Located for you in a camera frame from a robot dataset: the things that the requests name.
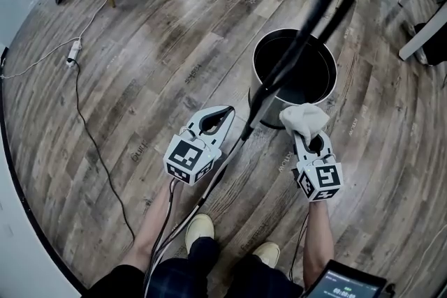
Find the white cloth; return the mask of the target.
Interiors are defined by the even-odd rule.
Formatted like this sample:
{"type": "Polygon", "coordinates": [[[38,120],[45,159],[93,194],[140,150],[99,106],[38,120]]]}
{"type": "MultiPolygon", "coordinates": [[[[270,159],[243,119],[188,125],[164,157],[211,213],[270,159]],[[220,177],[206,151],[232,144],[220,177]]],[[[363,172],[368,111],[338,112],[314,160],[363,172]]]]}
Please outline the white cloth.
{"type": "Polygon", "coordinates": [[[290,136],[297,132],[305,139],[307,146],[323,130],[329,119],[321,108],[311,103],[289,106],[279,113],[279,120],[286,132],[290,136]]]}

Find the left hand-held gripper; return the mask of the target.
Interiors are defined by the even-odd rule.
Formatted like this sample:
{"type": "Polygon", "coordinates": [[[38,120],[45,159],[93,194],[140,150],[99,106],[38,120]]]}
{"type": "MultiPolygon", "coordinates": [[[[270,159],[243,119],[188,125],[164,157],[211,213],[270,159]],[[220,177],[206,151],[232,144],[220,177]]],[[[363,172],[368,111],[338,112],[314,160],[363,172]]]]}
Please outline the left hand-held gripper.
{"type": "Polygon", "coordinates": [[[174,179],[195,185],[221,156],[220,147],[235,118],[230,105],[207,107],[197,111],[187,127],[174,135],[163,157],[164,169],[174,179]],[[209,144],[194,132],[205,132],[209,144]]]}

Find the person's left beige shoe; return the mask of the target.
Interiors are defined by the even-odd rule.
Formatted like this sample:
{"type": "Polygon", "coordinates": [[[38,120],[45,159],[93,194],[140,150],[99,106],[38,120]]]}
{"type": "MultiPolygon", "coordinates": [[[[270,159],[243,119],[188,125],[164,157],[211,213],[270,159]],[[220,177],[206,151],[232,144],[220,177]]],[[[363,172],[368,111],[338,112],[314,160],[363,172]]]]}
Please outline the person's left beige shoe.
{"type": "Polygon", "coordinates": [[[216,251],[216,244],[211,218],[206,214],[194,216],[185,234],[188,261],[198,263],[208,260],[216,251]]]}

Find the person's dark plaid trousers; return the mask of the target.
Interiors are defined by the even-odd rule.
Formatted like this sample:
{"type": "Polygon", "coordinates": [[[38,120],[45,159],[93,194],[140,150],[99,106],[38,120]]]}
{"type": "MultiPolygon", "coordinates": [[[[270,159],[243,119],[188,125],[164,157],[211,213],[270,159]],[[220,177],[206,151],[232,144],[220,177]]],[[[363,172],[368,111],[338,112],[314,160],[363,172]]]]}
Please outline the person's dark plaid trousers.
{"type": "MultiPolygon", "coordinates": [[[[207,276],[219,254],[214,239],[197,239],[187,258],[170,258],[156,267],[145,298],[208,298],[207,276]]],[[[302,286],[252,253],[235,265],[224,298],[299,298],[303,292],[302,286]]]]}

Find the person's black shirt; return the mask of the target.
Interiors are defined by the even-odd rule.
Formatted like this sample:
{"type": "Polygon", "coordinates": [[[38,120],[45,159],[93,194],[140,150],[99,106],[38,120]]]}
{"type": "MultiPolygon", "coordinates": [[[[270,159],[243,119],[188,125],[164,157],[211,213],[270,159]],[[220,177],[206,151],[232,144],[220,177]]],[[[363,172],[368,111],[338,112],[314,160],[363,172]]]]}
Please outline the person's black shirt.
{"type": "Polygon", "coordinates": [[[142,298],[145,274],[131,265],[118,265],[81,298],[142,298]]]}

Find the person's right beige shoe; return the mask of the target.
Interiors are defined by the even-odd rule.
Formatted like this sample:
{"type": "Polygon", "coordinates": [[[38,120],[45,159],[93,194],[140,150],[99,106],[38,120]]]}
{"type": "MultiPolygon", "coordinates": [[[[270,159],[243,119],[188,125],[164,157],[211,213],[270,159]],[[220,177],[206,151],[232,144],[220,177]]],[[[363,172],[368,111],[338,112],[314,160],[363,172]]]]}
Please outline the person's right beige shoe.
{"type": "Polygon", "coordinates": [[[267,241],[256,248],[252,254],[263,264],[274,269],[277,266],[280,253],[280,248],[276,243],[267,241]]]}

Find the white power strip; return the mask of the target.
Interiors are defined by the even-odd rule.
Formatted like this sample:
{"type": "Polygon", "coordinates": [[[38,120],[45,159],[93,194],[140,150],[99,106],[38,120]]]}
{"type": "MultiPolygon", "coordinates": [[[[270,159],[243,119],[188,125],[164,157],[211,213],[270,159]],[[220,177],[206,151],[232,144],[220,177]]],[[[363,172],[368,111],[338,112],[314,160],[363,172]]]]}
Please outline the white power strip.
{"type": "Polygon", "coordinates": [[[72,67],[75,65],[77,61],[77,57],[79,55],[80,50],[82,49],[82,43],[80,39],[77,39],[73,42],[70,52],[67,56],[66,65],[68,67],[72,67]]]}

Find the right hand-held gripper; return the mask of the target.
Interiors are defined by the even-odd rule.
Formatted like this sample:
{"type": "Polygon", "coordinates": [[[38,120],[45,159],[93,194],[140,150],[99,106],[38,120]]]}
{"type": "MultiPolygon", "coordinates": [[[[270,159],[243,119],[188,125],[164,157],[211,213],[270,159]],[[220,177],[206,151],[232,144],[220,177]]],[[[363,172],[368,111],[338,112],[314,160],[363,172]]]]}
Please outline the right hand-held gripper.
{"type": "Polygon", "coordinates": [[[318,202],[333,198],[344,185],[341,163],[337,163],[332,154],[332,144],[328,135],[321,131],[318,159],[309,159],[305,138],[297,131],[293,131],[295,154],[298,158],[294,172],[295,181],[309,202],[318,202]]]}

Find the steel trash bin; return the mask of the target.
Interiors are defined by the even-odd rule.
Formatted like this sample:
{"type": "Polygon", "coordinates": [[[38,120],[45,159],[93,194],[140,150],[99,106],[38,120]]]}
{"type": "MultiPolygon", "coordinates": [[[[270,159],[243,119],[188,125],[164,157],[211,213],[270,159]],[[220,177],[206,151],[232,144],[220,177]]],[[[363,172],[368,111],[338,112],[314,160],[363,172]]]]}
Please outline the steel trash bin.
{"type": "MultiPolygon", "coordinates": [[[[278,29],[267,33],[257,42],[252,56],[249,102],[298,32],[291,28],[278,29]]],[[[311,35],[300,60],[300,72],[279,90],[261,119],[264,126],[284,130],[285,127],[279,120],[279,113],[283,109],[303,103],[322,103],[333,92],[337,81],[337,66],[325,44],[311,35]]]]}

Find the black tablet with screen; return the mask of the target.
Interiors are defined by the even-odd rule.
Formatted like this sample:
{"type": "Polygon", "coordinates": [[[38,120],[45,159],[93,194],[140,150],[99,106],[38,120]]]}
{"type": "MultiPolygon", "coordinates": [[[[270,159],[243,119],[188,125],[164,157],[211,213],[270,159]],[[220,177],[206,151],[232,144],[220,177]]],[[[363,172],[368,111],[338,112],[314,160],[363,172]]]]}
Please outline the black tablet with screen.
{"type": "Polygon", "coordinates": [[[378,298],[387,280],[330,260],[301,298],[378,298]]]}

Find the person's beige shoe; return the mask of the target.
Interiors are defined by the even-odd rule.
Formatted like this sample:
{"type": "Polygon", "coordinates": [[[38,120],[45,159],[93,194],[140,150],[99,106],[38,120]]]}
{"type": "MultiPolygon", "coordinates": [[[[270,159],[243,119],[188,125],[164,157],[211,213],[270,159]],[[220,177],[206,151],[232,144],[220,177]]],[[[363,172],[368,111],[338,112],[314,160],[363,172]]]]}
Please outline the person's beige shoe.
{"type": "Polygon", "coordinates": [[[194,216],[185,234],[188,261],[198,263],[208,260],[216,251],[216,244],[211,218],[206,214],[194,216]]]}
{"type": "Polygon", "coordinates": [[[276,243],[267,241],[256,248],[252,254],[263,264],[274,269],[277,266],[280,253],[280,248],[276,243]]]}

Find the person's right forearm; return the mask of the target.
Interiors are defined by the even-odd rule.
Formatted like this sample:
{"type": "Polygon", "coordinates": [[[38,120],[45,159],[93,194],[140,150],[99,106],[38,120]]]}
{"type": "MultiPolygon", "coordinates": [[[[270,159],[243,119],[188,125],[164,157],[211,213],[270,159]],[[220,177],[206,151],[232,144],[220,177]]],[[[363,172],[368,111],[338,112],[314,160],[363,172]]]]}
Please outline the person's right forearm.
{"type": "Polygon", "coordinates": [[[310,202],[303,251],[303,281],[308,290],[335,257],[326,201],[310,202]]]}

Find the person's left forearm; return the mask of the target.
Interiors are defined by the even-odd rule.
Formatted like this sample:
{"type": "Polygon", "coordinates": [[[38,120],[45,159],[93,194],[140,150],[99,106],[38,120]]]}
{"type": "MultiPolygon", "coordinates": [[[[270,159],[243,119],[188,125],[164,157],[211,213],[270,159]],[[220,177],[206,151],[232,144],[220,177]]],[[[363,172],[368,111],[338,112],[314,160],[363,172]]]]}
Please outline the person's left forearm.
{"type": "Polygon", "coordinates": [[[146,271],[152,256],[152,249],[168,213],[169,199],[170,181],[167,181],[146,211],[135,240],[119,263],[120,265],[131,265],[142,272],[146,271]]]}

